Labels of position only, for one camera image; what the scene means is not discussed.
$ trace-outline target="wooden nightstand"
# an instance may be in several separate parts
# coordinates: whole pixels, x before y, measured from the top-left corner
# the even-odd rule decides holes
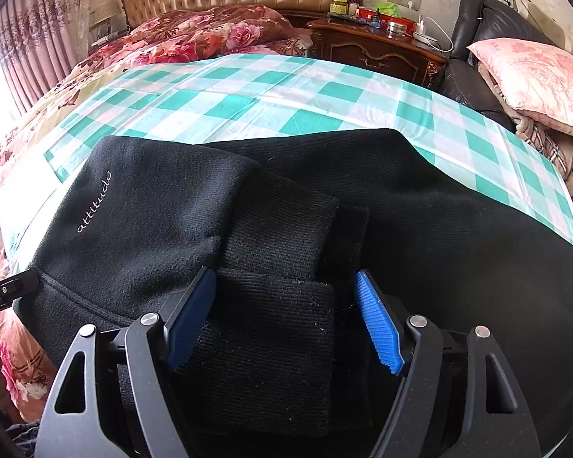
[[[389,38],[385,31],[335,18],[308,22],[312,57],[354,65],[425,88],[448,63],[448,54],[413,38]]]

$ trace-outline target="bed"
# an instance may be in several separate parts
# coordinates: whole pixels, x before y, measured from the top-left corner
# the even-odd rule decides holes
[[[292,41],[272,49],[300,39],[290,33],[329,1],[123,0],[132,33],[81,62],[0,148],[0,279],[25,268],[104,135],[195,144],[397,129],[441,171],[573,245],[561,177],[495,122],[399,79],[306,58]],[[0,313],[0,354],[23,417],[40,418],[55,369],[11,310]]]

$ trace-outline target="jar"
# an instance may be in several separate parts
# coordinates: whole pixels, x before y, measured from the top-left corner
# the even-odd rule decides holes
[[[340,15],[348,13],[348,0],[331,0],[329,10]]]
[[[407,30],[408,26],[401,22],[390,21],[388,23],[387,31],[389,35],[403,37],[406,35]]]

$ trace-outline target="leather sofa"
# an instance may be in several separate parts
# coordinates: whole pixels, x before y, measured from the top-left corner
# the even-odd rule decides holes
[[[516,127],[481,75],[467,47],[493,38],[516,38],[554,44],[518,12],[499,0],[461,0],[452,41],[454,50],[438,92],[494,120],[508,131]]]

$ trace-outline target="small bottle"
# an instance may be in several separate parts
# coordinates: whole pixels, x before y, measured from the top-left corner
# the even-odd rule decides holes
[[[380,9],[377,8],[376,9],[376,14],[373,16],[373,19],[371,19],[371,22],[369,23],[370,26],[375,27],[376,29],[380,29]]]

